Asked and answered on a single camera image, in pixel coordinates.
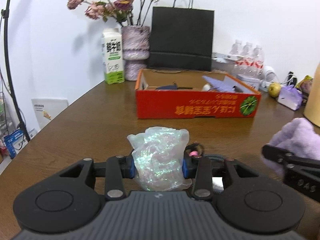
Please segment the flower bouquet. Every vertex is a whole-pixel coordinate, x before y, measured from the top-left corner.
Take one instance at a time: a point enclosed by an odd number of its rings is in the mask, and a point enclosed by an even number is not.
[[[124,23],[127,22],[127,25],[143,25],[147,14],[149,12],[149,9],[151,7],[151,4],[154,2],[157,2],[159,0],[150,0],[147,12],[145,14],[145,17],[141,23],[141,13],[142,9],[146,3],[146,0],[140,0],[139,8],[139,16],[137,18],[136,23],[134,24],[133,21],[133,2],[135,0],[116,0],[114,2],[111,2],[111,0],[100,0],[100,1],[93,1],[88,2],[87,0],[69,0],[67,3],[68,9],[74,10],[82,3],[89,4],[87,10],[85,11],[85,15],[93,20],[98,20],[100,18],[103,19],[103,21],[107,22],[108,19],[114,18],[116,21],[121,25],[124,26]]]

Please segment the purple plush toy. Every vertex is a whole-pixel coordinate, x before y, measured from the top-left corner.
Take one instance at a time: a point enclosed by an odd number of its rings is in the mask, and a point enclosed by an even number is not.
[[[295,118],[287,123],[272,137],[269,145],[285,149],[298,157],[320,160],[320,136],[305,118]],[[261,158],[266,166],[279,176],[284,176],[282,165],[266,160],[263,156]]]

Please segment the yellow apple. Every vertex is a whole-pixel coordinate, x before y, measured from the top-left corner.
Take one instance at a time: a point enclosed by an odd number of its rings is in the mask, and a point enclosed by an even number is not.
[[[277,82],[271,83],[268,88],[269,95],[273,98],[277,98],[280,94],[281,88],[282,86],[279,83]]]

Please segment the crumpled translucent wrapper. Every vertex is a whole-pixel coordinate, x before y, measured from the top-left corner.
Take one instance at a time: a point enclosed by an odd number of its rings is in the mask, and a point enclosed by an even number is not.
[[[169,191],[189,188],[191,179],[182,173],[183,153],[189,132],[166,127],[151,127],[144,133],[129,135],[137,169],[136,181],[144,190]]]

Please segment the milk carton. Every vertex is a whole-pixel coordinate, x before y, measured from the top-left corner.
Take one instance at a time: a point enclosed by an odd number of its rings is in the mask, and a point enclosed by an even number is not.
[[[106,83],[114,84],[123,82],[122,36],[118,28],[103,30],[102,56]]]

